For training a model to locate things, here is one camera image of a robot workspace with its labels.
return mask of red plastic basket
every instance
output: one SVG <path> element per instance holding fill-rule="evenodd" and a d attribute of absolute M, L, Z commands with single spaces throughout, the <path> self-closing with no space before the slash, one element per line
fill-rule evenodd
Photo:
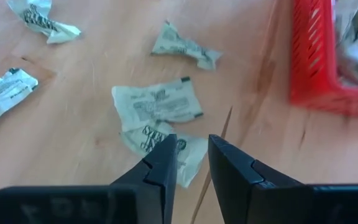
<path fill-rule="evenodd" d="M 358 116 L 358 88 L 336 73 L 331 0 L 295 0 L 292 31 L 291 103 Z"/>

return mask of black plastic part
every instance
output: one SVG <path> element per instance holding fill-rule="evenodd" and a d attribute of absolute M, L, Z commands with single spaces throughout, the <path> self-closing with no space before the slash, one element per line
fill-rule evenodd
<path fill-rule="evenodd" d="M 177 176 L 176 146 L 176 135 L 169 135 L 111 185 L 1 189 L 0 224 L 169 224 Z"/>
<path fill-rule="evenodd" d="M 252 186 L 264 181 L 251 167 L 255 159 L 217 135 L 209 135 L 208 156 L 224 222 L 246 223 Z"/>
<path fill-rule="evenodd" d="M 358 185 L 305 185 L 209 136 L 225 224 L 358 224 Z"/>
<path fill-rule="evenodd" d="M 181 82 L 188 82 L 188 81 L 190 81 L 190 77 L 181 78 Z"/>

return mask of sugar packet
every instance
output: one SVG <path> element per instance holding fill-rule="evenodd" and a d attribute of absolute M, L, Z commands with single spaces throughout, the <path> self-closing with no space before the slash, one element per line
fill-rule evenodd
<path fill-rule="evenodd" d="M 19 68 L 10 68 L 0 78 L 0 116 L 20 103 L 38 85 L 38 80 Z"/>
<path fill-rule="evenodd" d="M 150 120 L 184 123 L 203 115 L 190 77 L 148 87 L 114 86 L 111 92 L 122 131 Z"/>

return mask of white wrapper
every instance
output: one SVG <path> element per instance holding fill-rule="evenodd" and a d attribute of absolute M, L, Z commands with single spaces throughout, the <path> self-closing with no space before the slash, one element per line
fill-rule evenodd
<path fill-rule="evenodd" d="M 148 87 L 114 86 L 111 93 L 123 131 L 150 120 L 184 123 L 203 115 L 189 77 Z"/>
<path fill-rule="evenodd" d="M 75 26 L 48 19 L 52 0 L 7 0 L 7 3 L 15 14 L 23 19 L 28 28 L 48 37 L 47 44 L 73 40 L 81 33 Z"/>
<path fill-rule="evenodd" d="M 338 0 L 335 7 L 338 70 L 344 83 L 358 85 L 358 0 Z"/>
<path fill-rule="evenodd" d="M 152 53 L 187 55 L 197 59 L 197 66 L 205 70 L 215 70 L 216 61 L 222 56 L 221 52 L 201 47 L 192 40 L 180 37 L 177 28 L 168 21 L 165 21 Z"/>
<path fill-rule="evenodd" d="M 0 78 L 0 116 L 20 103 L 38 85 L 38 81 L 18 68 L 11 68 Z"/>
<path fill-rule="evenodd" d="M 160 121 L 151 121 L 144 127 L 121 133 L 125 145 L 138 155 L 145 157 L 157 143 L 169 134 L 176 134 L 173 128 Z M 178 175 L 177 184 L 187 188 L 198 173 L 208 149 L 208 140 L 177 134 Z"/>

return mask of wooden table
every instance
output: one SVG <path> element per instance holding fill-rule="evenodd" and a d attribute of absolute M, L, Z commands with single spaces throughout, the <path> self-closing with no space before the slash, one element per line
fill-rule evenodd
<path fill-rule="evenodd" d="M 291 0 L 55 0 L 50 18 L 83 35 L 47 45 L 0 0 L 0 76 L 16 66 L 40 80 L 0 118 L 0 188 L 111 183 L 140 160 L 119 139 L 111 87 L 185 76 L 204 116 L 178 130 L 220 134 L 233 107 L 226 139 L 252 156 L 303 182 L 358 182 L 358 118 L 288 105 Z M 223 51 L 218 70 L 151 57 L 165 19 Z M 173 223 L 223 222 L 207 173 L 205 158 L 190 187 L 177 187 Z"/>

